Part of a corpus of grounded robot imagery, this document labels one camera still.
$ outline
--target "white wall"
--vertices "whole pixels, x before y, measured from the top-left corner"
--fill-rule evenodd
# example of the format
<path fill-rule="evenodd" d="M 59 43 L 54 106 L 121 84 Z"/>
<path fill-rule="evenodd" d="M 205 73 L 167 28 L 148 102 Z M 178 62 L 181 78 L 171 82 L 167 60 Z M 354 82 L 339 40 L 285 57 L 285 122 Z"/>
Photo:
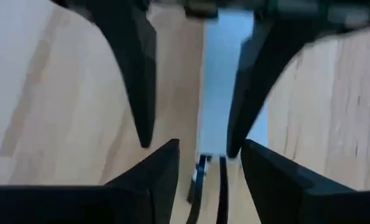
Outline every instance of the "white wall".
<path fill-rule="evenodd" d="M 219 21 L 206 25 L 200 153 L 226 154 L 229 112 L 241 43 L 251 35 L 253 25 L 251 13 L 237 11 L 220 11 Z M 266 108 L 248 138 L 267 145 Z"/>

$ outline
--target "light wood surface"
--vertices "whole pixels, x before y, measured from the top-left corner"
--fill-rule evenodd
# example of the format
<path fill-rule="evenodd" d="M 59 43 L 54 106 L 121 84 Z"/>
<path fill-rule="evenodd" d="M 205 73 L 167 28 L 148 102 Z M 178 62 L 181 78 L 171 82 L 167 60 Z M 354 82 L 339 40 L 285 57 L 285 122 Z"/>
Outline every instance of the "light wood surface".
<path fill-rule="evenodd" d="M 153 7 L 157 119 L 141 149 L 119 67 L 101 32 L 48 1 L 0 0 L 0 184 L 103 184 L 179 138 L 172 223 L 185 223 L 194 169 L 203 24 Z M 356 189 L 370 189 L 370 31 L 307 47 L 268 100 L 269 147 Z M 229 223 L 258 223 L 236 161 Z M 219 168 L 205 180 L 199 223 L 214 223 Z"/>

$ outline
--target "wooden floor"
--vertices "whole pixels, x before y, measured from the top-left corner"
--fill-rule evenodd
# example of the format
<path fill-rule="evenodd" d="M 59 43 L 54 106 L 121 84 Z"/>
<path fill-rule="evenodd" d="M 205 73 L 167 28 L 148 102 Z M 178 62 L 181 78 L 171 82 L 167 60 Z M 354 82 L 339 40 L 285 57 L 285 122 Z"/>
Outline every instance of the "wooden floor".
<path fill-rule="evenodd" d="M 202 82 L 203 24 L 153 7 L 157 119 L 141 149 L 121 74 L 101 32 L 48 1 L 0 0 L 0 184 L 98 185 L 171 138 L 180 141 L 172 223 L 185 223 Z M 370 189 L 370 31 L 307 47 L 268 101 L 269 147 L 355 189 Z M 258 223 L 236 161 L 230 223 Z M 206 177 L 199 223 L 214 223 L 219 172 Z"/>

